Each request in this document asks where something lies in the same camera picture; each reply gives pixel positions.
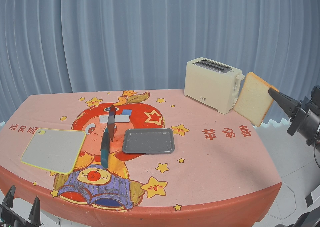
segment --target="toaster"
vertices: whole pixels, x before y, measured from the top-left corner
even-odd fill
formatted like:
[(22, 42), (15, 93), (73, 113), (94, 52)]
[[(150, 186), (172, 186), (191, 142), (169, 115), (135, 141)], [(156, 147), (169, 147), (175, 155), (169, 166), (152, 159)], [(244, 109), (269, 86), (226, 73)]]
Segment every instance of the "toaster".
[(238, 99), (244, 77), (241, 69), (197, 58), (186, 64), (184, 95), (227, 114)]

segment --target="chinese characters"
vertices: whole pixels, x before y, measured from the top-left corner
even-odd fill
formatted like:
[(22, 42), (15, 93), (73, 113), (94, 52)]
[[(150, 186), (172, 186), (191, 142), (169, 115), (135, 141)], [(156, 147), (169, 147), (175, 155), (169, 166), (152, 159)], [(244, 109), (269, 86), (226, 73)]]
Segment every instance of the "chinese characters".
[[(16, 131), (18, 129), (18, 132), (24, 132), (24, 130), (27, 128), (25, 125), (21, 125), (19, 128), (18, 128), (18, 124), (12, 124), (9, 129), (13, 130), (13, 131)], [(31, 133), (31, 134), (35, 134), (36, 130), (38, 129), (39, 127), (29, 127), (29, 129), (27, 130), (27, 133)]]
[[(249, 131), (249, 128), (247, 125), (241, 125), (241, 126), (238, 126), (238, 128), (240, 129), (241, 134), (244, 137), (251, 136), (251, 131)], [(213, 140), (214, 138), (217, 137), (215, 131), (216, 130), (212, 128), (202, 130), (202, 132), (204, 132), (205, 138), (210, 140)], [(233, 131), (233, 129), (228, 127), (225, 127), (224, 130), (222, 130), (222, 133), (224, 133), (228, 138), (234, 138), (236, 136), (236, 133)]]

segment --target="knife handle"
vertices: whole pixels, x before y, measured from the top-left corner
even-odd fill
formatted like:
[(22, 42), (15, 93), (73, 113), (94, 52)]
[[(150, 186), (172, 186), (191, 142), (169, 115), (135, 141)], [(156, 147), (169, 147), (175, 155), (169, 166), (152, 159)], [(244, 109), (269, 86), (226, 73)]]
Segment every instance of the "knife handle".
[(110, 135), (108, 132), (108, 129), (106, 129), (102, 136), (101, 141), (101, 165), (107, 169), (108, 168), (108, 158), (109, 158), (109, 152), (110, 152)]

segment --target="cartoon character print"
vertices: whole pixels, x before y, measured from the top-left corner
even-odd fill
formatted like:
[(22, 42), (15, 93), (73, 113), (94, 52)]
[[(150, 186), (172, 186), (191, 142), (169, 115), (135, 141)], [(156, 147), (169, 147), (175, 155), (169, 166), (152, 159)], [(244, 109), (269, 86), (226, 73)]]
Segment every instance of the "cartoon character print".
[[(118, 97), (119, 102), (91, 106), (80, 113), (71, 129), (83, 130), (87, 135), (74, 171), (69, 175), (51, 173), (55, 175), (53, 188), (60, 198), (117, 211), (130, 210), (141, 203), (145, 190), (141, 189), (142, 183), (130, 180), (125, 162), (142, 154), (125, 154), (122, 144), (127, 129), (165, 127), (162, 114), (153, 106), (141, 103), (149, 96), (149, 92), (124, 92)], [(106, 170), (100, 163), (100, 146), (107, 124), (100, 123), (100, 116), (108, 115), (111, 105), (115, 105), (116, 114), (121, 114), (123, 109), (132, 110), (132, 113), (129, 123), (115, 124)]]

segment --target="red star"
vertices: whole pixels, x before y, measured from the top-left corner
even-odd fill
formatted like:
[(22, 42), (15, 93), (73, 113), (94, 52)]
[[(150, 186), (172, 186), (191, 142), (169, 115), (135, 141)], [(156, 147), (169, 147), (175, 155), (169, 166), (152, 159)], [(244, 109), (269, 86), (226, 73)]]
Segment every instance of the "red star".
[(153, 110), (151, 112), (145, 112), (145, 114), (148, 116), (145, 123), (154, 123), (157, 125), (161, 125), (162, 116), (159, 115), (155, 110)]

